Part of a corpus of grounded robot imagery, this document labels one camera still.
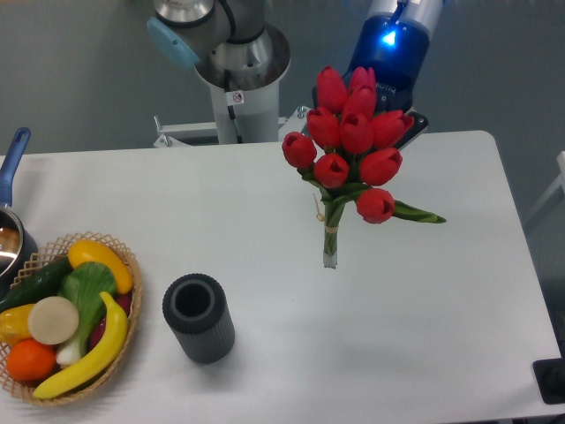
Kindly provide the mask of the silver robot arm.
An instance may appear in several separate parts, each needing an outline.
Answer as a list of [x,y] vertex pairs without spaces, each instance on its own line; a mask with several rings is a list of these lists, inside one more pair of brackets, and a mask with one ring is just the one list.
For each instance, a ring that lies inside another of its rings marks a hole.
[[[207,84],[212,124],[159,126],[159,139],[214,133],[222,144],[282,140],[305,129],[307,108],[279,115],[279,83],[290,67],[290,45],[265,21],[263,1],[156,1],[147,31],[177,66],[195,68]],[[415,123],[396,143],[403,148],[428,126],[412,108],[412,91],[441,15],[442,1],[373,1],[344,73],[376,73],[379,112],[403,110]]]

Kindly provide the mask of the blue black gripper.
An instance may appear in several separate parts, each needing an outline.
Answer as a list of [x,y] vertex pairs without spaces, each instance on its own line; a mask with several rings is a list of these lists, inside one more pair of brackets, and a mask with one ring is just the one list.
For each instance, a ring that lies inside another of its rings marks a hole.
[[399,150],[428,127],[428,118],[412,110],[412,92],[442,9],[443,2],[439,0],[371,2],[349,66],[340,76],[348,85],[357,68],[373,69],[375,110],[402,110],[414,118],[412,126],[394,145]]

